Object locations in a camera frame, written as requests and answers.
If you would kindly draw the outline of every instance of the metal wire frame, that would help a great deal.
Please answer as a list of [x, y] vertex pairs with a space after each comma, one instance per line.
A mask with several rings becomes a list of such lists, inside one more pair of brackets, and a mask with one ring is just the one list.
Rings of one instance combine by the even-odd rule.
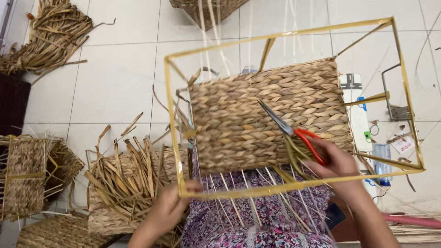
[[[259, 70], [261, 71], [263, 69], [263, 66], [265, 65], [265, 60], [268, 56], [268, 53], [274, 43], [274, 40], [279, 37], [288, 37], [288, 36], [294, 36], [294, 35], [302, 35], [302, 34], [312, 34], [312, 33], [320, 33], [320, 32], [327, 32], [335, 29], [343, 29], [343, 28], [349, 28], [349, 27], [358, 27], [358, 26], [368, 26], [368, 25], [379, 25], [363, 37], [361, 37], [359, 40], [356, 40], [352, 44], [350, 44], [347, 48], [343, 49], [341, 52], [339, 52], [336, 56], [339, 56], [343, 52], [347, 51], [352, 46], [356, 45], [358, 42], [363, 40], [368, 35], [381, 30], [385, 27], [392, 26], [393, 34], [395, 38], [396, 48], [398, 52], [398, 56], [400, 59], [400, 65], [401, 65], [401, 75], [403, 79], [403, 88], [406, 95], [407, 100], [407, 106], [409, 108], [410, 113], [410, 124], [411, 124], [411, 132], [412, 137], [415, 140], [415, 151], [416, 151], [416, 158], [417, 158], [417, 164], [413, 163], [407, 163], [407, 162], [400, 162], [400, 161], [394, 161], [391, 159], [385, 159], [381, 157], [376, 157], [372, 155], [362, 154], [357, 152], [358, 150], [355, 148], [354, 155], [359, 157], [365, 157], [370, 158], [379, 162], [383, 162], [395, 167], [398, 167], [400, 169], [403, 169], [404, 171], [398, 171], [395, 173], [389, 173], [389, 174], [381, 174], [381, 175], [360, 175], [360, 176], [350, 176], [350, 177], [334, 177], [334, 178], [325, 178], [325, 179], [317, 179], [317, 180], [307, 180], [307, 181], [293, 181], [282, 185], [273, 185], [268, 187], [258, 187], [258, 188], [247, 188], [242, 190], [232, 190], [227, 192], [201, 192], [201, 193], [193, 193], [188, 192], [187, 188], [185, 186], [184, 178], [183, 178], [183, 172], [182, 172], [182, 166], [178, 151], [178, 139], [176, 136], [176, 126], [175, 126], [175, 120], [173, 116], [173, 111], [169, 111], [170, 115], [170, 129], [172, 133], [172, 144], [173, 144], [173, 152], [176, 159], [176, 171], [177, 171], [177, 182], [178, 182], [178, 189], [179, 189], [179, 195], [181, 197], [194, 197], [194, 198], [200, 198], [200, 199], [230, 199], [230, 198], [249, 198], [249, 197], [257, 197], [257, 196], [266, 196], [266, 195], [274, 195], [279, 194], [282, 192], [295, 190], [295, 189], [304, 189], [307, 187], [312, 186], [318, 186], [325, 183], [334, 183], [334, 182], [342, 182], [342, 181], [350, 181], [350, 180], [361, 180], [361, 179], [371, 179], [371, 178], [379, 178], [379, 177], [391, 177], [391, 176], [400, 176], [400, 175], [407, 175], [412, 173], [419, 173], [425, 171], [424, 169], [424, 162], [422, 158], [421, 153], [421, 147], [419, 144], [418, 139], [418, 133], [416, 131], [415, 127], [415, 113], [413, 111], [412, 102], [411, 102], [411, 96], [410, 96], [410, 89], [409, 89], [409, 82], [407, 79], [406, 74], [406, 67], [404, 63], [403, 54], [401, 53], [400, 48], [400, 42], [398, 40], [398, 33], [396, 29], [396, 22], [394, 17], [388, 17], [388, 18], [381, 18], [381, 19], [374, 19], [374, 20], [366, 20], [366, 21], [360, 21], [360, 22], [354, 22], [354, 23], [344, 23], [344, 24], [337, 24], [337, 25], [331, 25], [331, 26], [325, 26], [325, 27], [318, 27], [318, 28], [311, 28], [311, 29], [305, 29], [305, 30], [296, 30], [296, 31], [289, 31], [289, 32], [283, 32], [278, 34], [271, 34], [266, 36], [259, 36], [254, 37], [250, 39], [240, 40], [240, 41], [234, 41], [234, 42], [228, 42], [228, 43], [222, 43], [220, 45], [213, 45], [208, 47], [202, 47], [194, 50], [189, 51], [182, 51], [178, 53], [173, 53], [170, 55], [167, 55], [164, 58], [164, 72], [165, 72], [165, 83], [166, 83], [166, 90], [167, 90], [167, 104], [169, 109], [173, 109], [173, 95], [172, 95], [172, 87], [171, 87], [171, 79], [170, 79], [170, 67], [173, 68], [178, 75], [185, 81], [190, 82], [185, 75], [182, 73], [182, 71], [177, 67], [177, 65], [173, 62], [175, 58], [183, 57], [195, 53], [205, 52], [209, 50], [215, 50], [220, 49], [223, 47], [241, 44], [241, 43], [248, 43], [252, 41], [262, 40], [266, 39], [266, 45], [262, 54], [262, 59], [260, 62]], [[383, 97], [379, 98], [370, 98], [370, 102], [373, 101], [383, 101], [388, 98], [387, 94], [385, 94]], [[358, 101], [352, 102], [350, 105], [356, 105], [359, 104]], [[196, 142], [195, 134], [192, 135], [192, 138]]]

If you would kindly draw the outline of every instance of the white tile floor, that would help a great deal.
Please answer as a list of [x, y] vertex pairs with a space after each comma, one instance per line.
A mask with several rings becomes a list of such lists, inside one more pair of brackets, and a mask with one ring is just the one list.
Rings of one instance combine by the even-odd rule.
[[[150, 135], [152, 139], [159, 137], [168, 124], [168, 114], [153, 98], [152, 86], [165, 104], [163, 58], [172, 52], [203, 46], [201, 30], [182, 11], [172, 8], [168, 0], [72, 2], [87, 13], [95, 24], [111, 23], [116, 18], [115, 25], [95, 29], [90, 33], [89, 40], [71, 58], [71, 61], [87, 59], [87, 63], [59, 68], [33, 86], [23, 132], [39, 134], [49, 130], [65, 138], [84, 162], [85, 150], [93, 150], [107, 124], [111, 124], [112, 128], [101, 140], [101, 147], [106, 148], [140, 112], [144, 112], [144, 115], [131, 135], [139, 139], [145, 135]], [[441, 118], [438, 108], [441, 104], [441, 50], [435, 50], [441, 46], [440, 20], [435, 23], [419, 59], [420, 83], [415, 78], [415, 67], [427, 30], [434, 24], [440, 9], [441, 2], [437, 0], [250, 0], [222, 22], [221, 37], [222, 42], [228, 42], [296, 27], [306, 29], [395, 16], [411, 85], [417, 128], [421, 138], [425, 139], [422, 151], [427, 171], [410, 175], [416, 193], [411, 191], [405, 177], [396, 177], [390, 192], [408, 202], [415, 201], [418, 205], [436, 206], [439, 209], [441, 195], [434, 189], [441, 186], [437, 158], [441, 147], [441, 125], [437, 125]], [[331, 34], [278, 39], [265, 68], [335, 55], [370, 29], [360, 27], [336, 30]], [[25, 31], [18, 29], [11, 35], [22, 39], [26, 37]], [[212, 30], [208, 32], [208, 37], [214, 38]], [[258, 67], [264, 43], [254, 42], [251, 47], [246, 43], [223, 49], [230, 73], [239, 73], [249, 63]], [[365, 96], [378, 94], [382, 91], [381, 71], [398, 63], [394, 45], [391, 29], [375, 33], [337, 58], [339, 71], [360, 74], [366, 88]], [[209, 57], [212, 68], [223, 76], [227, 75], [219, 52], [212, 51]], [[190, 77], [201, 66], [201, 60], [206, 65], [204, 54], [180, 58], [176, 62]], [[27, 76], [29, 81], [32, 78], [34, 76]], [[389, 72], [386, 80], [392, 93], [392, 103], [405, 105], [399, 69]], [[173, 90], [183, 86], [184, 82], [177, 75], [172, 75]], [[383, 102], [369, 104], [367, 108], [369, 120], [383, 121], [379, 124], [377, 141], [384, 142], [386, 137], [396, 133], [396, 123], [387, 122]], [[163, 141], [170, 142], [170, 136]], [[124, 149], [125, 145], [121, 143], [120, 150]], [[82, 176], [77, 178], [77, 182], [74, 204], [84, 206], [87, 183]], [[384, 197], [381, 207], [394, 208], [397, 203], [393, 198]]]

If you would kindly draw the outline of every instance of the purple floral fabric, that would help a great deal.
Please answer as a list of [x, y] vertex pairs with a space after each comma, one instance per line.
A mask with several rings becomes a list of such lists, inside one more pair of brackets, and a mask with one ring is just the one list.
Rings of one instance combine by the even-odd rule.
[[[224, 180], [220, 174], [200, 177], [197, 161], [193, 160], [193, 178], [200, 180], [205, 191], [226, 191], [226, 187], [229, 190], [247, 187], [241, 172], [224, 173]], [[292, 175], [290, 166], [283, 166], [282, 169]], [[273, 180], [277, 184], [283, 183], [281, 177], [272, 169], [267, 171], [263, 168], [259, 169], [259, 172], [260, 174], [255, 169], [244, 171], [248, 187], [268, 186]], [[297, 180], [301, 180], [298, 175], [295, 176]], [[258, 218], [249, 198], [206, 201], [193, 199], [181, 246], [183, 248], [336, 247], [326, 235], [323, 226], [328, 199], [329, 191], [324, 185], [281, 195], [254, 197]], [[293, 211], [309, 229], [300, 225]]]

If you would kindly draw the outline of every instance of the plastic water bottle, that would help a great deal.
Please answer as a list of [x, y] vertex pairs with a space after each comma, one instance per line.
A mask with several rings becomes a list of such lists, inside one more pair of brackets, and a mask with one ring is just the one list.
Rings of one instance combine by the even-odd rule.
[[[374, 143], [372, 154], [377, 157], [390, 159], [390, 145]], [[392, 166], [379, 161], [375, 161], [375, 173], [392, 173]], [[390, 181], [392, 180], [392, 177], [380, 177], [378, 180], [380, 181], [381, 186], [390, 187]]]

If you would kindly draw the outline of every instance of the woman's right hand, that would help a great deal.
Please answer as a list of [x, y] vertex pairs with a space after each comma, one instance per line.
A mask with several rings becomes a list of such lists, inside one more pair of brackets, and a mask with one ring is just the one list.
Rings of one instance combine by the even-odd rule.
[[[360, 175], [354, 157], [337, 145], [323, 139], [310, 139], [310, 142], [322, 155], [328, 166], [322, 166], [314, 161], [305, 161], [305, 164], [321, 179]], [[354, 197], [359, 198], [367, 194], [361, 180], [331, 183], [330, 185], [334, 193], [345, 201], [351, 201]]]

